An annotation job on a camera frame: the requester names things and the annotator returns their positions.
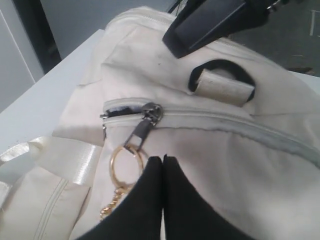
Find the gold key ring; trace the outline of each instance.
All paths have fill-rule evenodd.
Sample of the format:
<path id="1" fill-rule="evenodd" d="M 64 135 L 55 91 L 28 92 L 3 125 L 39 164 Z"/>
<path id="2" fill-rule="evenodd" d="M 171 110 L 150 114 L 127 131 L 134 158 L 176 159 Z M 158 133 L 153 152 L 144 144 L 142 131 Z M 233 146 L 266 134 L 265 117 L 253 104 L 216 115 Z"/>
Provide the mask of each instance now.
<path id="1" fill-rule="evenodd" d="M 139 165 L 139 175 L 141 176 L 144 170 L 144 162 L 142 160 L 140 153 L 132 145 L 126 145 L 126 148 L 129 148 L 130 152 L 133 153 L 134 158 L 137 160 L 137 163 Z M 136 183 L 127 184 L 125 182 L 120 181 L 116 176 L 116 171 L 115 171 L 116 157 L 121 151 L 123 150 L 128 151 L 128 149 L 126 148 L 124 146 L 117 147 L 111 155 L 110 164 L 109 164 L 109 173 L 110 173 L 112 183 L 114 184 L 116 189 L 122 194 L 127 194 L 136 184 Z"/>

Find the shiny ribbon strap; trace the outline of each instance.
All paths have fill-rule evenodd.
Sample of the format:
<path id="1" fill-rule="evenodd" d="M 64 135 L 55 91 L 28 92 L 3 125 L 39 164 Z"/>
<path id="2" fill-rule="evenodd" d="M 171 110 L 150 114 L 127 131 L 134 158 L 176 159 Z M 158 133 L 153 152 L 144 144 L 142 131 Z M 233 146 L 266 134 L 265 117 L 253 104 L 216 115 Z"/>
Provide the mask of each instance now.
<path id="1" fill-rule="evenodd" d="M 0 207 L 12 186 L 35 164 L 78 185 L 91 187 L 102 147 L 86 142 L 38 137 L 0 155 Z"/>

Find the white bag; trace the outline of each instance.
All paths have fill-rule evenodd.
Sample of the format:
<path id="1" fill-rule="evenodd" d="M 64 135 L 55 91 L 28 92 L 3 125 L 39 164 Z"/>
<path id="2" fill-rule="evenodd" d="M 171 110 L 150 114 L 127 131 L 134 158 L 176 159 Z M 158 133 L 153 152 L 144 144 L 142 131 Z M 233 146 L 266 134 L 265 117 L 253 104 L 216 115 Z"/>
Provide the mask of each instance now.
<path id="1" fill-rule="evenodd" d="M 102 123 L 100 115 L 125 107 L 140 112 L 147 103 L 161 105 L 163 118 L 142 145 L 144 163 L 176 157 L 202 198 L 254 239 L 320 239 L 320 96 L 228 39 L 176 59 L 162 43 L 173 20 L 145 7 L 117 16 L 52 137 L 0 156 L 1 240 L 73 240 L 97 225 L 115 190 L 110 156 L 142 121 L 133 114 Z M 193 69 L 215 59 L 236 63 L 254 79 L 251 101 L 226 103 L 234 83 L 226 75 L 231 84 L 218 94 L 225 102 L 189 90 Z M 204 74 L 207 90 L 221 80 Z M 36 166 L 20 178 L 26 152 Z M 126 159 L 120 156 L 117 174 L 134 182 L 139 171 Z"/>

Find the wall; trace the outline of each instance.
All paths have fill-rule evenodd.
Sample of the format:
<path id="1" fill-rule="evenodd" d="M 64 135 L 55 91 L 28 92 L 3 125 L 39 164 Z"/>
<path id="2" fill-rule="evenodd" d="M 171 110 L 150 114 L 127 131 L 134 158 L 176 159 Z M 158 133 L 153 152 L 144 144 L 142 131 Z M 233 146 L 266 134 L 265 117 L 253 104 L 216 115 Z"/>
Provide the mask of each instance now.
<path id="1" fill-rule="evenodd" d="M 65 58 L 116 15 L 147 5 L 167 11 L 176 0 L 41 0 L 60 56 Z"/>
<path id="2" fill-rule="evenodd" d="M 0 112 L 42 76 L 42 68 L 13 3 L 10 0 L 1 0 Z"/>

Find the white strap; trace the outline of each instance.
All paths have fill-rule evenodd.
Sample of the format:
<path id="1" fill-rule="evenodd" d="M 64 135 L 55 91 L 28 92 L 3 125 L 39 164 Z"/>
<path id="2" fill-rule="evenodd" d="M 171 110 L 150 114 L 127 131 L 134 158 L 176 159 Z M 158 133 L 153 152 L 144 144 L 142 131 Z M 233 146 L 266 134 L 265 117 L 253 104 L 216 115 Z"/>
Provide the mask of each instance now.
<path id="1" fill-rule="evenodd" d="M 78 185 L 91 187 L 102 147 L 86 142 L 38 137 L 0 155 L 0 208 L 13 185 L 35 164 Z"/>
<path id="2" fill-rule="evenodd" d="M 194 94 L 242 107 L 254 89 L 249 84 L 204 69 L 199 77 L 198 87 Z"/>

